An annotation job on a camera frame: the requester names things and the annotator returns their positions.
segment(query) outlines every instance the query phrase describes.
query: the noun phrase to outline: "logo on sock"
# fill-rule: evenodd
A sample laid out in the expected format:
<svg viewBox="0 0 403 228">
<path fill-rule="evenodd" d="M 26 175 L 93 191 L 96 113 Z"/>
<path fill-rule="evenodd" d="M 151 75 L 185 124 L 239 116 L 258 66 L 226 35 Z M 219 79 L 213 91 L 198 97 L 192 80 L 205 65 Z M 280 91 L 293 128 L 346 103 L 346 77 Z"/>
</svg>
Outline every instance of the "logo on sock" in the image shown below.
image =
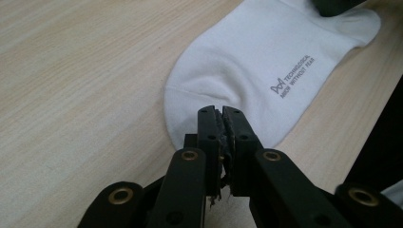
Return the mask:
<svg viewBox="0 0 403 228">
<path fill-rule="evenodd" d="M 291 86 L 296 85 L 297 81 L 305 74 L 314 61 L 314 58 L 305 55 L 283 79 L 278 78 L 278 84 L 270 86 L 270 89 L 275 91 L 281 98 L 284 98 L 290 92 Z"/>
</svg>

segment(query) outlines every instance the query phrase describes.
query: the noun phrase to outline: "wood grain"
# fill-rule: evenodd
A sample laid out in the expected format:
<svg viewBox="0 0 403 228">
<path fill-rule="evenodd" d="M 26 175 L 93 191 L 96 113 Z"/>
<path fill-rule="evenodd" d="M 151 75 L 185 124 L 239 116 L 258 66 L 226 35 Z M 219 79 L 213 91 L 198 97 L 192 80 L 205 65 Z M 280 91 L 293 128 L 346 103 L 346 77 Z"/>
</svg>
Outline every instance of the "wood grain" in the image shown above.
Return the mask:
<svg viewBox="0 0 403 228">
<path fill-rule="evenodd" d="M 0 227 L 74 227 L 116 181 L 146 186 L 174 148 L 163 86 L 180 54 L 237 1 L 0 1 Z M 343 182 L 403 74 L 403 4 L 351 51 L 277 147 L 319 187 Z M 206 227 L 254 227 L 247 199 Z"/>
</svg>

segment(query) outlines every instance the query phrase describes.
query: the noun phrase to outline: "white sock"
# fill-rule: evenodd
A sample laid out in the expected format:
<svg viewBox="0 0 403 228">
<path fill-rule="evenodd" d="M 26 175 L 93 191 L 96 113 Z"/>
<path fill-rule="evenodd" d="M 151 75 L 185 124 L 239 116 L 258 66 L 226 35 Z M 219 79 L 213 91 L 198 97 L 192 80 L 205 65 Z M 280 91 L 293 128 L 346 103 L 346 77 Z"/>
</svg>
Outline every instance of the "white sock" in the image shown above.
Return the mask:
<svg viewBox="0 0 403 228">
<path fill-rule="evenodd" d="M 169 76 L 164 110 L 175 147 L 197 133 L 197 111 L 208 105 L 241 110 L 263 146 L 274 147 L 342 57 L 379 28 L 367 9 L 323 18 L 309 0 L 245 0 L 197 38 Z"/>
</svg>

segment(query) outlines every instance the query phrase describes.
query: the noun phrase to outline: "light wood surface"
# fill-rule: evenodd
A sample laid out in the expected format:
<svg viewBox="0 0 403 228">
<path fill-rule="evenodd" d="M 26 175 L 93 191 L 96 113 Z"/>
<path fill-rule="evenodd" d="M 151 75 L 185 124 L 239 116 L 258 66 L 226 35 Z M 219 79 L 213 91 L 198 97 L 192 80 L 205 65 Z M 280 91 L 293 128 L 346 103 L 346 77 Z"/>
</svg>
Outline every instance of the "light wood surface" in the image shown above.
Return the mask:
<svg viewBox="0 0 403 228">
<path fill-rule="evenodd" d="M 0 1 L 0 227 L 75 227 L 111 183 L 164 175 L 175 152 L 163 118 L 170 69 L 239 3 Z M 364 7 L 380 32 L 349 52 L 277 146 L 330 192 L 403 74 L 402 1 Z M 254 227 L 247 203 L 224 190 L 205 226 Z"/>
</svg>

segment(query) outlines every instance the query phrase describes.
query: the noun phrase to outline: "black mechanical arm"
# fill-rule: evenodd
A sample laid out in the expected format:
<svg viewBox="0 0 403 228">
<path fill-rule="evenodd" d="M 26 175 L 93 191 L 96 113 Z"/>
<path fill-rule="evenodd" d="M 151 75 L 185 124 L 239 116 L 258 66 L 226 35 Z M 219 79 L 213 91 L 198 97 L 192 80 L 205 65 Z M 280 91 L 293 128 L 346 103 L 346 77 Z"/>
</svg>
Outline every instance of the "black mechanical arm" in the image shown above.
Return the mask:
<svg viewBox="0 0 403 228">
<path fill-rule="evenodd" d="M 403 227 L 403 211 L 368 187 L 344 183 L 334 195 L 315 187 L 228 106 L 222 114 L 199 110 L 198 133 L 185 135 L 164 177 L 146 188 L 108 186 L 79 227 L 203 227 L 206 197 L 214 204 L 227 185 L 234 197 L 250 198 L 258 227 Z"/>
</svg>

